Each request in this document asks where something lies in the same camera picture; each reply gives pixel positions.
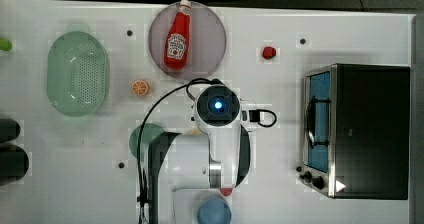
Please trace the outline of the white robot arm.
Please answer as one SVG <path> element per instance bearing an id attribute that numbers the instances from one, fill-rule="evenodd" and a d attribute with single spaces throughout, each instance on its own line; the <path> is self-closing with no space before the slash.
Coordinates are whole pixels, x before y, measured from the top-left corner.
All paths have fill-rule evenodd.
<path id="1" fill-rule="evenodd" d="M 250 107 L 227 86 L 214 84 L 194 99 L 200 132 L 163 132 L 145 155 L 146 218 L 149 224 L 176 224 L 180 190 L 218 190 L 230 195 L 250 169 L 250 139 L 243 126 Z"/>

